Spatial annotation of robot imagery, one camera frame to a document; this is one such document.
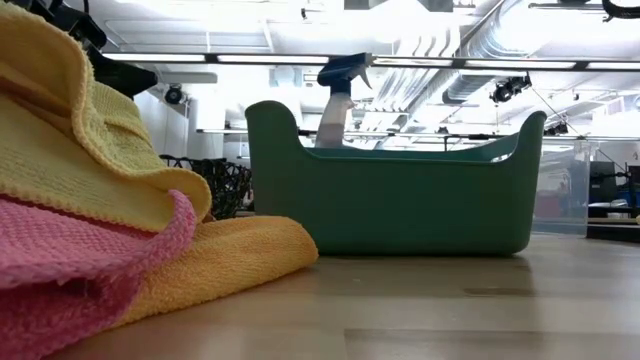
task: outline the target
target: ceiling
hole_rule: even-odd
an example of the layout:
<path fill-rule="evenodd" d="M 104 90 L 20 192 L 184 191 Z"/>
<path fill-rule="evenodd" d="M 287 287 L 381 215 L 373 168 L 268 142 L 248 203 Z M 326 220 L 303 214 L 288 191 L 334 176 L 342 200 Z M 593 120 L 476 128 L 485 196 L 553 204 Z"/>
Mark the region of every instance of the ceiling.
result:
<path fill-rule="evenodd" d="M 347 1 L 347 7 L 354 3 Z M 499 10 L 500 17 L 489 17 L 485 27 L 474 32 L 467 44 L 487 37 L 509 49 L 509 54 L 517 49 L 521 57 L 640 57 L 640 47 L 636 45 L 640 43 L 640 21 L 603 23 L 603 13 L 527 7 L 532 2 L 552 1 L 555 2 L 522 0 L 524 6 L 517 4 L 508 14 Z M 90 10 L 110 39 L 107 51 L 452 56 L 456 51 L 473 55 L 479 46 L 485 46 L 458 49 L 461 38 L 497 2 L 455 0 L 453 13 L 430 12 L 417 0 L 387 0 L 370 10 L 344 10 L 345 0 L 100 0 L 90 1 Z M 80 0 L 66 3 L 82 8 Z M 300 12 L 303 7 L 307 9 L 306 20 Z M 193 74 L 199 74 L 198 79 L 206 82 L 206 74 L 215 73 L 217 80 L 212 77 L 211 81 L 217 83 L 211 85 L 209 96 L 215 94 L 216 99 L 225 102 L 227 121 L 238 127 L 243 126 L 243 110 L 248 105 L 274 98 L 286 99 L 298 118 L 306 119 L 302 126 L 313 128 L 329 96 L 328 89 L 305 80 L 305 74 L 312 76 L 319 71 L 313 67 L 281 71 L 257 66 L 158 64 L 152 68 L 166 82 L 180 80 L 180 76 L 189 79 L 186 76 Z M 400 131 L 433 132 L 447 126 L 452 133 L 506 134 L 517 131 L 531 111 L 540 109 L 562 116 L 566 110 L 575 129 L 593 132 L 595 128 L 590 126 L 594 114 L 602 118 L 599 107 L 620 101 L 625 95 L 640 94 L 638 74 L 532 73 L 536 92 L 525 90 L 496 107 L 488 94 L 501 77 L 489 74 L 490 81 L 481 83 L 463 105 L 443 106 L 438 84 L 450 85 L 452 81 L 447 80 L 444 71 L 369 69 L 368 75 L 373 89 L 354 81 L 354 100 L 364 110 L 377 107 L 387 113 L 363 112 L 364 118 L 358 120 L 360 130 L 386 130 L 398 119 L 397 113 L 388 112 L 397 110 L 410 114 Z M 396 90 L 383 96 L 382 90 L 389 86 Z M 428 93 L 433 89 L 439 92 Z M 416 146 L 410 138 L 398 141 L 404 143 L 387 145 Z"/>

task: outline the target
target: white ceiling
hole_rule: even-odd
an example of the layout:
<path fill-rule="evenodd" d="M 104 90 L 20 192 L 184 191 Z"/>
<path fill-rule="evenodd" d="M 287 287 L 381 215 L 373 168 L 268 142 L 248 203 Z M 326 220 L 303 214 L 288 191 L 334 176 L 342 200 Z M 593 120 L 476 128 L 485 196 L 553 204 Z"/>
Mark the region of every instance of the white ceiling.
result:
<path fill-rule="evenodd" d="M 82 7 L 81 0 L 66 2 L 76 8 Z M 477 8 L 470 15 L 429 14 L 424 10 L 425 14 L 408 5 L 396 6 L 400 2 L 416 4 L 415 0 L 388 0 L 368 12 L 343 11 L 343 0 L 267 0 L 260 3 L 249 0 L 182 0 L 182 5 L 170 0 L 149 1 L 146 5 L 123 0 L 94 0 L 90 4 L 94 20 L 113 42 L 108 49 L 110 51 L 398 54 L 403 43 L 408 44 L 417 36 L 423 40 L 432 36 L 435 39 L 439 35 L 434 34 L 445 28 L 459 29 L 464 34 L 497 1 L 475 1 Z M 310 9 L 307 20 L 300 16 L 301 6 Z M 511 41 L 526 43 L 535 37 L 543 44 L 534 53 L 535 57 L 640 57 L 640 47 L 637 46 L 640 43 L 640 21 L 603 23 L 602 14 L 531 10 L 518 17 L 515 23 L 515 30 L 510 31 Z M 451 54 L 435 52 L 434 55 L 432 52 L 428 55 Z M 166 73 L 216 73 L 216 93 L 224 94 L 229 109 L 227 117 L 233 118 L 231 120 L 241 119 L 246 106 L 269 97 L 267 92 L 274 85 L 270 76 L 273 69 L 266 67 L 158 65 L 155 70 L 161 79 Z M 318 70 L 299 68 L 298 72 L 317 73 Z M 374 90 L 356 82 L 354 98 L 375 97 L 389 76 L 386 71 L 370 69 Z M 589 94 L 596 94 L 592 92 L 594 90 L 637 89 L 640 92 L 640 75 L 636 74 L 535 73 L 531 76 L 538 93 L 556 111 L 575 105 L 572 97 L 566 95 L 574 92 L 586 94 L 583 99 L 588 99 Z M 456 132 L 468 133 L 495 131 L 498 122 L 501 132 L 508 133 L 517 131 L 523 116 L 533 109 L 551 112 L 531 91 L 496 109 L 488 100 L 491 86 L 478 91 L 469 101 L 474 107 L 458 111 L 443 110 L 442 107 L 434 107 L 433 111 L 429 109 L 426 113 L 431 114 L 428 117 L 432 119 L 425 120 L 425 125 L 434 128 L 444 120 Z M 303 113 L 321 112 L 328 99 L 328 90 L 318 86 L 303 86 L 288 94 L 299 102 L 298 107 Z"/>

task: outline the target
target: green bin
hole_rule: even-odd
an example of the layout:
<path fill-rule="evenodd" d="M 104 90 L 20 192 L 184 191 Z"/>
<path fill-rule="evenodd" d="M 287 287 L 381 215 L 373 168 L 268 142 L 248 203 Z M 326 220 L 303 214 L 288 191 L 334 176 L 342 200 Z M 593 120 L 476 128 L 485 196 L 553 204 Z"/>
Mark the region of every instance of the green bin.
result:
<path fill-rule="evenodd" d="M 256 212 L 300 222 L 323 255 L 510 255 L 529 243 L 544 112 L 447 152 L 304 148 L 274 101 L 246 118 Z"/>

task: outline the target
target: yellow microfiber cloth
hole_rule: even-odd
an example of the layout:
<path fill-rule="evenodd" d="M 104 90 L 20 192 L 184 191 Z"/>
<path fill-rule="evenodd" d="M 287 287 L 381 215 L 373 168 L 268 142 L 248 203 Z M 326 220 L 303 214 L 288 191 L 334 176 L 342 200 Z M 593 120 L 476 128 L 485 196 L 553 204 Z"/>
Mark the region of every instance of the yellow microfiber cloth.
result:
<path fill-rule="evenodd" d="M 117 326 L 274 280 L 317 258 L 309 234 L 287 218 L 258 216 L 200 224 L 182 256 L 147 275 Z"/>
<path fill-rule="evenodd" d="M 158 159 L 134 103 L 95 83 L 68 35 L 0 2 L 0 51 L 0 194 L 159 231 L 173 211 L 167 191 L 176 189 L 204 218 L 211 204 L 204 179 Z M 262 284 L 317 257 L 290 219 L 200 224 L 186 252 L 146 274 L 117 325 Z"/>
<path fill-rule="evenodd" d="M 0 53 L 0 193 L 157 232 L 176 189 L 204 218 L 206 181 L 158 158 L 135 104 L 93 80 L 69 35 L 0 2 Z"/>

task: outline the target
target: pink microfiber cloth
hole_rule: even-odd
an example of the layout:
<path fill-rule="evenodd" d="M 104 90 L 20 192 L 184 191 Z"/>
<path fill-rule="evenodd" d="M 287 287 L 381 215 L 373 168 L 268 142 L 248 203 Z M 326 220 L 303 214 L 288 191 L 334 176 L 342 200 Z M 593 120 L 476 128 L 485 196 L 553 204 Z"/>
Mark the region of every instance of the pink microfiber cloth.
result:
<path fill-rule="evenodd" d="M 39 359 L 122 316 L 146 271 L 190 244 L 191 202 L 169 193 L 157 235 L 0 199 L 0 359 Z"/>

